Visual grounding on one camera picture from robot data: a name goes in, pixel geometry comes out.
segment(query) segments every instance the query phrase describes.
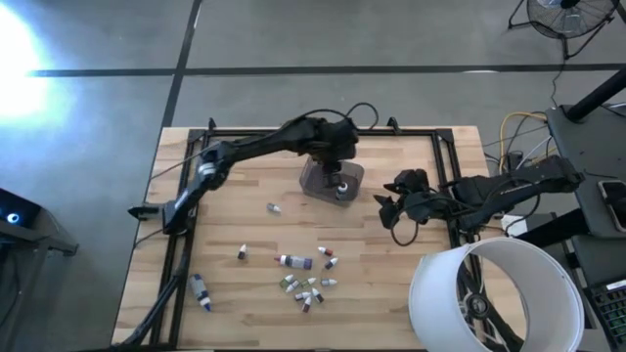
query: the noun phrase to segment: fan stand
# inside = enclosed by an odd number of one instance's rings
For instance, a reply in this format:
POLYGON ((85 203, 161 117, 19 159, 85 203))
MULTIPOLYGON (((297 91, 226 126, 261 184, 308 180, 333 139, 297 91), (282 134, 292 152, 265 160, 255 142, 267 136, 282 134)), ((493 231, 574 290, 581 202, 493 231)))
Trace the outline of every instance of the fan stand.
POLYGON ((550 32, 555 34, 555 37, 560 40, 560 43, 563 47, 563 60, 567 61, 573 57, 575 57, 576 55, 580 54, 580 52, 585 49, 585 47, 587 46, 587 44, 589 44, 589 42, 594 39, 594 37, 596 35, 598 35, 598 33, 600 32, 600 30, 607 24, 610 23, 611 21, 613 21, 613 16, 607 16, 604 21, 598 25, 598 28, 596 28, 594 30, 594 32, 589 36, 589 38, 587 38, 587 40, 580 46, 580 48, 578 48, 578 50, 576 50, 573 54, 569 54, 569 46, 567 45, 567 38, 562 35, 561 33, 557 33, 555 31, 553 31, 551 28, 549 28, 548 26, 544 25, 543 23, 540 22, 536 22, 536 21, 528 21, 528 22, 521 22, 521 23, 513 23, 513 17, 515 16, 515 14, 517 13, 517 11, 519 10, 519 8, 521 7, 521 4, 523 4, 523 2, 526 0, 520 0, 519 3, 517 4, 517 6, 515 7, 515 10, 513 11, 513 13, 511 14, 511 16, 509 17, 509 29, 513 29, 513 28, 518 28, 518 27, 523 27, 523 26, 528 26, 528 25, 539 25, 541 27, 546 28, 547 30, 549 30, 550 32))

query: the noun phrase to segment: fan grille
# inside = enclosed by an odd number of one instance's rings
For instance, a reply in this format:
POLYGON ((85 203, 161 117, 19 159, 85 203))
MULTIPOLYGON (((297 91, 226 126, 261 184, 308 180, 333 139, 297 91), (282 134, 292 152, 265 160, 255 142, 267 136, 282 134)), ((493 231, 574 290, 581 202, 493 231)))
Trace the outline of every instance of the fan grille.
POLYGON ((615 11, 619 0, 554 1, 527 0, 528 20, 541 34, 551 38, 575 38, 596 29, 615 11))

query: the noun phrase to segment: gray floor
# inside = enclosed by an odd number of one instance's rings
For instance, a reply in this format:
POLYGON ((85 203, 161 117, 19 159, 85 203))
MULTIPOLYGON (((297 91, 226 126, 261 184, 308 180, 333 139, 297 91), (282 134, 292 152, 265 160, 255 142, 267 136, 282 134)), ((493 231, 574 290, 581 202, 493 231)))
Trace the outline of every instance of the gray floor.
MULTIPOLYGON (((50 209, 80 242, 75 257, 47 265, 19 351, 109 344, 137 228, 125 210, 145 193, 171 78, 19 78, 3 68, 175 67, 191 4, 0 1, 0 39, 20 39, 0 56, 0 187, 50 209)), ((188 66, 559 64, 557 41, 532 28, 505 31, 514 4, 205 1, 188 66)), ((624 62, 624 26, 613 21, 572 62, 624 62)), ((278 125, 305 110, 368 101, 403 125, 477 125, 487 143, 508 112, 551 106, 555 74, 187 77, 173 125, 206 125, 210 116, 220 126, 278 125)), ((557 101, 574 103, 611 74, 566 72, 557 101)), ((514 149, 528 152, 546 133, 520 137, 514 149)), ((567 196, 545 198, 540 211, 574 205, 567 196)))

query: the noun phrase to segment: wooden tabletop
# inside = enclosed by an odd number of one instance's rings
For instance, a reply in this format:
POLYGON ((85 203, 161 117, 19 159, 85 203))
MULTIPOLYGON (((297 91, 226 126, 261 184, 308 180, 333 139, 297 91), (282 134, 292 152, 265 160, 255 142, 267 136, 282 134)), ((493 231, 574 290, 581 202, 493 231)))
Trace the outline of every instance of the wooden tabletop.
MULTIPOLYGON (((451 128, 462 174, 487 175, 477 129, 451 128)), ((182 160, 188 131, 163 130, 154 173, 182 160)), ((347 208, 302 193, 298 177, 305 160, 306 156, 284 152, 243 161, 233 167, 224 187, 202 198, 190 274, 204 278, 212 312, 205 312, 187 290, 179 348, 422 347, 409 322, 409 284, 423 255, 450 247, 446 226, 432 220, 420 227, 415 243, 400 247, 380 224, 373 195, 387 195, 382 185, 392 182, 402 169, 423 168, 431 186, 436 186, 430 139, 361 137, 354 162, 365 168, 365 177, 359 197, 347 208), (269 213, 268 202, 278 204, 282 214, 269 213), (248 247, 246 261, 237 259, 243 243, 248 247), (338 263, 332 270, 323 268, 328 258, 317 251, 318 246, 335 251, 338 263), (273 259, 277 254, 311 257, 313 270, 279 267, 273 259), (324 303, 313 302, 308 314, 301 313, 301 302, 279 287, 288 274, 317 278, 315 287, 324 295, 324 303), (320 287, 321 278, 336 279, 338 284, 320 287)), ((175 198, 179 176, 180 168, 176 168, 154 179, 147 201, 175 198)), ((138 238, 159 224, 157 220, 142 223, 138 238)), ((405 234, 401 240, 406 240, 412 227, 409 220, 401 222, 398 232, 405 234)), ((499 234, 482 234, 489 236, 499 234)), ((113 342, 127 337, 154 304, 166 244, 167 237, 157 235, 135 249, 113 342)), ((491 300, 524 336, 525 320, 514 286, 489 263, 483 271, 491 300)), ((164 335, 170 314, 166 312, 164 335)))

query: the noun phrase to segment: blue light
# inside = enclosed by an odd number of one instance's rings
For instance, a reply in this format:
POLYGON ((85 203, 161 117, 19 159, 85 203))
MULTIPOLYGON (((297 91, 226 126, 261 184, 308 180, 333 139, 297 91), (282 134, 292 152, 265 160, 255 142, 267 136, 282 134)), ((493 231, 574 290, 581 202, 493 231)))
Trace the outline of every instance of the blue light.
POLYGON ((17 224, 18 221, 20 221, 20 215, 16 213, 11 213, 7 215, 7 221, 9 222, 9 224, 17 224))

